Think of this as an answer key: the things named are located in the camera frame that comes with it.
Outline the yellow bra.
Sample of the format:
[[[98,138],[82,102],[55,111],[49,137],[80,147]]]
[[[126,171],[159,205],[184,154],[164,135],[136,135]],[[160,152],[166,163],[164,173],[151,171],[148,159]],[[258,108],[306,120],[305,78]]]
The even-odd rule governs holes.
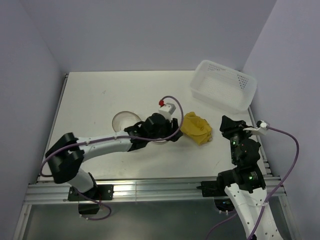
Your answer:
[[[180,130],[199,146],[209,143],[213,139],[213,128],[193,111],[184,116]]]

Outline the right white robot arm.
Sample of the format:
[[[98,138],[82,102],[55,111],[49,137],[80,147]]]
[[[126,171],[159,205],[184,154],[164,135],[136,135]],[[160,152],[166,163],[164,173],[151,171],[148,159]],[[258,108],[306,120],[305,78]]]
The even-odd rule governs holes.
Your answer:
[[[218,174],[217,191],[231,200],[247,239],[281,240],[267,200],[266,182],[258,166],[261,145],[251,138],[252,127],[243,120],[235,121],[224,115],[219,130],[229,140],[231,162],[235,167]]]

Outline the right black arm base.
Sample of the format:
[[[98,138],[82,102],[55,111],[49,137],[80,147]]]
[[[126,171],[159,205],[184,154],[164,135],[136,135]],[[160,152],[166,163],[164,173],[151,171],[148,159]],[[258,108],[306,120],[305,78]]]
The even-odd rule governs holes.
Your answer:
[[[221,179],[212,181],[201,181],[200,185],[196,188],[201,190],[201,194],[204,198],[207,197],[224,197],[226,196],[224,190],[224,181]]]

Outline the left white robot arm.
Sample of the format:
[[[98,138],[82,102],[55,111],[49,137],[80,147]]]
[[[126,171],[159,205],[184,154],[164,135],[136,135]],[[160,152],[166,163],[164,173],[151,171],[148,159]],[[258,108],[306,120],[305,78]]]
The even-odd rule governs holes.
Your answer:
[[[96,197],[98,188],[91,173],[81,165],[93,158],[140,150],[149,142],[176,142],[183,133],[177,118],[171,120],[153,113],[145,121],[104,137],[80,138],[72,132],[64,134],[45,154],[53,181],[68,183],[86,200]]]

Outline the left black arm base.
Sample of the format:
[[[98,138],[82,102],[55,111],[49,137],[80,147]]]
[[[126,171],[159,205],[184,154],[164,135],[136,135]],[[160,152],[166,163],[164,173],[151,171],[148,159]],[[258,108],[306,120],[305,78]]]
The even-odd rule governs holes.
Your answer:
[[[103,208],[111,214],[111,208],[105,205],[103,201],[113,199],[114,186],[112,184],[98,184],[93,189],[80,193],[75,187],[70,187],[67,201],[78,203],[78,213],[82,216],[96,215]]]

